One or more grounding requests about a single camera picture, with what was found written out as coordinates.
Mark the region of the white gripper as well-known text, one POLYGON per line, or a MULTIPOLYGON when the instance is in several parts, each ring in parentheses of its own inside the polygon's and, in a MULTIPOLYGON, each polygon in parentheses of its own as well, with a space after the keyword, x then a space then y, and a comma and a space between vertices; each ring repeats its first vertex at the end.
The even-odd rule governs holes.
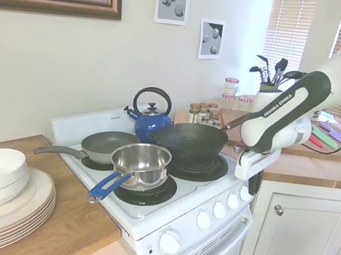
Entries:
POLYGON ((261 154, 252 150, 244 150, 240 153, 234 174, 239 180, 248 180, 250 195, 254 196, 260 190, 264 169, 277 161, 281 150, 277 149, 261 154))

